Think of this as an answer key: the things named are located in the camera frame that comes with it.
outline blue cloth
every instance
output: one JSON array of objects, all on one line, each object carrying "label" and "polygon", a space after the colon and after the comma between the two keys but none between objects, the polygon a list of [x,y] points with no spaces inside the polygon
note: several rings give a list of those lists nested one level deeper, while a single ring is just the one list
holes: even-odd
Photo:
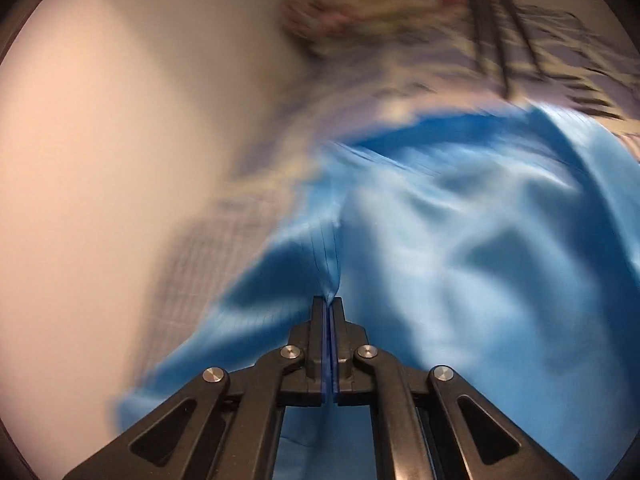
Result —
[{"label": "blue cloth", "polygon": [[[204,368],[251,365],[314,295],[405,365],[449,364],[582,480],[640,427],[640,168],[560,108],[426,118],[322,154],[297,211],[122,428]],[[275,478],[375,478],[366,409],[289,409]]]}]

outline black plastic bracket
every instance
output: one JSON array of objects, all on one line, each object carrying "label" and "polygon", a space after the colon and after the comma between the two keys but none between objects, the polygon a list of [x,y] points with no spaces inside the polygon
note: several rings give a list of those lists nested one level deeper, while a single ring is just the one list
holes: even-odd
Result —
[{"label": "black plastic bracket", "polygon": [[321,406],[327,366],[335,402],[370,407],[379,480],[575,480],[452,368],[369,345],[340,298],[314,298],[287,346],[209,368],[65,480],[271,479],[285,409]]}]

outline pivot bolt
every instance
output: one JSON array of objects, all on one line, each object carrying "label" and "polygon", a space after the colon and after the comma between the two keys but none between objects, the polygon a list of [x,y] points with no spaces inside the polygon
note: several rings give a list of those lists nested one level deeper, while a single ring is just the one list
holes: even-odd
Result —
[{"label": "pivot bolt", "polygon": [[449,381],[453,379],[453,370],[448,366],[436,366],[433,369],[433,376],[439,381]]},{"label": "pivot bolt", "polygon": [[378,355],[378,349],[373,345],[362,345],[358,348],[358,355],[363,359],[371,359]]},{"label": "pivot bolt", "polygon": [[295,345],[286,345],[280,349],[280,355],[285,359],[295,359],[300,355],[300,348]]},{"label": "pivot bolt", "polygon": [[202,373],[202,378],[207,383],[219,383],[225,376],[225,371],[222,368],[207,368]]}]

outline beige wall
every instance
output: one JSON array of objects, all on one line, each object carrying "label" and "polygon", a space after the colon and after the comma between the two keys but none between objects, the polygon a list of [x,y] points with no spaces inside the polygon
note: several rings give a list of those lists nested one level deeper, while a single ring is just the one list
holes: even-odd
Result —
[{"label": "beige wall", "polygon": [[114,435],[165,244],[304,69],[275,1],[46,0],[0,66],[0,414],[42,480]]}]

